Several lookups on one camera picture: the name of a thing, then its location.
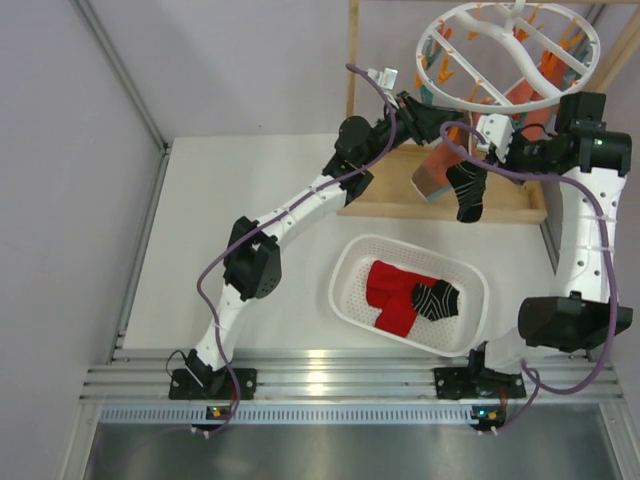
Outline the black striped sock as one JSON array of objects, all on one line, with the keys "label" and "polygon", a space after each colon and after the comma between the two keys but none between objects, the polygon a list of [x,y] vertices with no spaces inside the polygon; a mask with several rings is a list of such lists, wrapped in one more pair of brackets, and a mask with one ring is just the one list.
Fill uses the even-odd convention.
[{"label": "black striped sock", "polygon": [[412,290],[411,304],[414,311],[429,321],[438,321],[459,314],[459,291],[444,280],[432,286],[417,284]]},{"label": "black striped sock", "polygon": [[478,222],[483,213],[483,196],[487,171],[468,161],[462,161],[446,171],[446,178],[454,190],[461,223]]}]

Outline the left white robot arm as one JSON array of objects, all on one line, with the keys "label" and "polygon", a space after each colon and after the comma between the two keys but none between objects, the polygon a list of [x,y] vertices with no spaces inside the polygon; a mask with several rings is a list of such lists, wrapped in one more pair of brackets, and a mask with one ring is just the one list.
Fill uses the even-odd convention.
[{"label": "left white robot arm", "polygon": [[388,152],[409,140],[431,143],[439,138],[442,124],[461,117],[459,111],[426,106],[402,92],[375,124],[361,116],[346,118],[331,159],[299,194],[255,220],[239,218],[226,250],[213,262],[224,268],[220,301],[211,307],[212,321],[202,339],[184,355],[183,367],[172,372],[170,399],[243,398],[245,384],[231,365],[235,344],[250,307],[279,285],[284,249],[360,197],[373,180],[370,168]]}]

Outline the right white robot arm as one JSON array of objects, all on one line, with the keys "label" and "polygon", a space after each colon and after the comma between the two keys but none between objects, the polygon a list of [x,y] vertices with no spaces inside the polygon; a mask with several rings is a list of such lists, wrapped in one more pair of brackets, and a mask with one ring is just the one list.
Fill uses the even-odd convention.
[{"label": "right white robot arm", "polygon": [[[606,95],[581,91],[563,96],[554,133],[529,140],[506,115],[484,115],[474,126],[446,121],[442,141],[467,163],[510,180],[557,183],[562,238],[550,295],[527,298],[518,313],[514,348],[521,370],[537,388],[556,395],[586,389],[609,359],[616,335],[634,312],[619,303],[614,270],[619,200],[631,170],[632,139],[608,130]],[[593,370],[577,385],[544,384],[526,358],[537,349],[572,353],[602,349]]]}]

